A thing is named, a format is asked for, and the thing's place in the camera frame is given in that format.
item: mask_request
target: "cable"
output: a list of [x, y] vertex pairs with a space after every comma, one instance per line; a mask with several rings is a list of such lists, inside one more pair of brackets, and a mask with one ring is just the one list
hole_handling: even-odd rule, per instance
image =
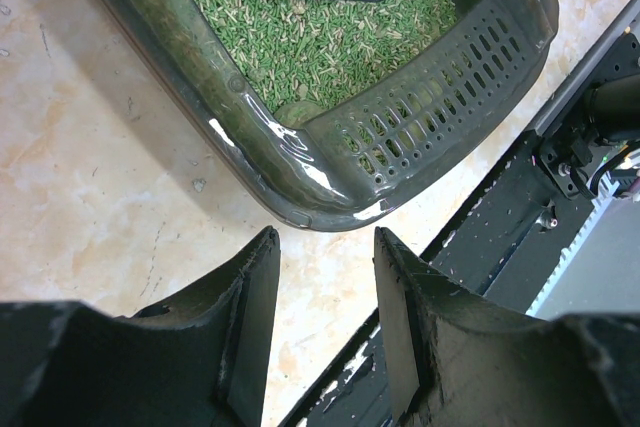
[[589, 180], [589, 176], [585, 173], [584, 170], [572, 164], [571, 169], [569, 170], [569, 177], [578, 188], [578, 191], [587, 199], [592, 200], [597, 197], [597, 195], [591, 192], [589, 190], [589, 187], [587, 187], [586, 182]]
[[627, 157], [627, 155], [629, 155], [629, 153], [639, 148], [640, 148], [640, 141], [638, 140], [628, 143], [621, 152], [618, 152], [616, 155], [611, 157], [611, 159], [609, 159], [609, 161], [606, 164], [600, 167], [596, 171], [596, 173], [593, 174], [593, 178], [591, 179], [591, 186], [589, 188], [589, 190], [591, 190], [593, 195], [598, 197], [598, 189], [600, 188], [600, 181], [602, 180], [602, 177], [604, 176], [604, 174], [618, 167], [620, 164], [624, 162], [624, 159]]

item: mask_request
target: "dirty plastic tray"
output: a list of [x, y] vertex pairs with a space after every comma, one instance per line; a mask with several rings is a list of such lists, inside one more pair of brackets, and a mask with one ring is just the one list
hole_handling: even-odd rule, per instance
[[289, 128], [192, 0], [103, 1], [256, 199], [287, 224], [318, 231], [367, 225], [460, 162], [531, 88], [558, 30], [557, 0], [453, 0], [460, 20], [436, 43]]

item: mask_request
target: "ventilation slot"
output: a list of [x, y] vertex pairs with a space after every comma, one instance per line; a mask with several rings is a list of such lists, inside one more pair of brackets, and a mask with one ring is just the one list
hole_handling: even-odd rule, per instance
[[471, 97], [475, 97], [477, 95], [475, 89], [473, 88], [473, 86], [469, 81], [466, 81], [464, 83], [464, 86], [466, 87], [467, 91], [471, 94]]
[[409, 101], [409, 106], [411, 106], [411, 113], [416, 114], [422, 110], [422, 105], [420, 105], [418, 98], [414, 94], [407, 94], [407, 100]]
[[447, 118], [444, 116], [444, 112], [442, 112], [442, 110], [436, 109], [434, 113], [436, 114], [436, 117], [438, 117], [438, 120], [443, 124], [447, 121]]
[[410, 115], [409, 109], [407, 109], [407, 106], [404, 105], [402, 102], [400, 101], [396, 102], [396, 108], [398, 109], [398, 113], [400, 114], [400, 117], [402, 117], [403, 119], [406, 119], [407, 117], [409, 117]]
[[474, 44], [471, 44], [471, 51], [473, 52], [473, 55], [476, 56], [476, 59], [482, 60], [482, 55], [480, 54], [480, 51]]
[[504, 65], [502, 65], [502, 62], [500, 62], [500, 59], [498, 58], [497, 55], [493, 55], [493, 57], [491, 57], [493, 59], [493, 63], [496, 64], [496, 66], [500, 69], [500, 70], [504, 70]]
[[453, 85], [453, 79], [451, 78], [451, 76], [446, 70], [443, 70], [441, 72], [442, 72], [442, 77], [444, 78], [444, 81], [447, 83], [449, 87], [451, 87]]
[[388, 139], [385, 142], [385, 145], [387, 146], [387, 149], [389, 149], [389, 152], [391, 152], [391, 155], [393, 155], [395, 158], [400, 157], [400, 154], [401, 154], [400, 149], [398, 148], [398, 146], [393, 140]]
[[398, 119], [396, 119], [396, 116], [393, 115], [393, 112], [390, 110], [385, 112], [385, 117], [387, 118], [387, 123], [391, 128], [395, 128], [395, 126], [398, 125]]
[[462, 92], [460, 92], [459, 90], [456, 90], [455, 94], [456, 94], [456, 99], [458, 99], [458, 102], [460, 102], [463, 106], [467, 105], [467, 101], [462, 95]]
[[453, 106], [453, 102], [451, 102], [449, 99], [444, 99], [444, 105], [447, 107], [447, 110], [449, 110], [449, 112], [451, 112], [453, 115], [456, 115], [456, 108]]
[[358, 158], [358, 163], [360, 164], [360, 167], [362, 167], [367, 174], [373, 175], [375, 173], [376, 169], [373, 168], [371, 161], [366, 155], [360, 156]]
[[347, 147], [349, 147], [349, 150], [351, 150], [351, 152], [357, 154], [360, 151], [358, 143], [346, 132], [342, 134], [342, 139], [344, 140], [344, 143], [347, 144]]
[[407, 134], [404, 130], [398, 134], [398, 138], [404, 144], [407, 150], [413, 149], [413, 141], [411, 140], [411, 137], [409, 137], [409, 134]]
[[458, 77], [462, 78], [464, 76], [462, 69], [458, 66], [458, 64], [455, 63], [455, 61], [451, 62], [451, 67]]
[[502, 55], [504, 55], [509, 62], [513, 60], [513, 57], [511, 57], [509, 50], [504, 45], [500, 47], [500, 52], [502, 52]]
[[424, 123], [427, 124], [427, 128], [431, 131], [431, 132], [435, 132], [436, 131], [436, 123], [433, 121], [433, 119], [429, 116], [424, 118]]
[[362, 125], [358, 125], [358, 135], [366, 145], [371, 145], [373, 143], [373, 136]]
[[486, 39], [484, 35], [480, 36], [480, 42], [482, 42], [482, 46], [484, 47], [484, 50], [486, 50], [487, 52], [491, 51], [491, 45], [489, 44], [489, 41]]
[[382, 165], [383, 167], [386, 167], [387, 165], [389, 165], [389, 161], [387, 160], [387, 157], [382, 153], [382, 150], [379, 147], [374, 148], [371, 153], [373, 154], [373, 157], [380, 162], [380, 165]]
[[482, 76], [478, 72], [473, 74], [473, 76], [478, 81], [478, 84], [480, 84], [480, 87], [482, 87], [483, 89], [487, 88], [487, 84], [485, 84], [484, 79], [482, 78]]
[[433, 97], [431, 97], [431, 94], [429, 93], [429, 91], [427, 91], [427, 89], [423, 88], [422, 85], [418, 86], [418, 92], [416, 94], [416, 100], [418, 100], [420, 102], [422, 102], [421, 106], [427, 106], [429, 105], [431, 102], [433, 102]]
[[487, 73], [487, 75], [489, 77], [491, 77], [491, 80], [495, 80], [496, 79], [496, 74], [493, 73], [493, 70], [491, 70], [491, 67], [489, 67], [487, 64], [484, 64], [483, 67], [484, 67], [484, 71]]
[[471, 68], [473, 64], [471, 63], [471, 59], [464, 52], [462, 53], [462, 61], [467, 65], [467, 67]]
[[378, 117], [373, 117], [371, 119], [371, 125], [373, 126], [373, 131], [380, 137], [387, 133], [387, 131], [384, 129], [384, 125], [382, 125], [382, 122], [380, 122], [380, 119], [378, 119]]
[[411, 137], [413, 137], [417, 142], [424, 142], [425, 140], [427, 140], [427, 136], [422, 131], [422, 127], [418, 122], [410, 123], [407, 127], [407, 130], [411, 134]]
[[502, 31], [505, 34], [508, 34], [509, 33], [509, 29], [507, 29], [507, 24], [505, 24], [504, 21], [500, 17], [498, 17], [498, 19], [496, 19], [496, 20], [498, 21], [498, 25], [500, 26], [500, 29], [502, 29]]
[[511, 45], [513, 45], [513, 48], [516, 49], [516, 52], [520, 53], [520, 46], [518, 45], [518, 42], [516, 42], [516, 39], [511, 37], [509, 39], [509, 42], [511, 42]]
[[498, 33], [494, 30], [493, 27], [489, 27], [489, 33], [495, 42], [500, 42], [500, 37], [498, 37]]
[[436, 94], [436, 96], [444, 94], [444, 90], [442, 90], [442, 87], [440, 87], [440, 84], [438, 83], [438, 81], [433, 77], [429, 79], [428, 84], [429, 84], [429, 87], [431, 87], [431, 91], [434, 94]]

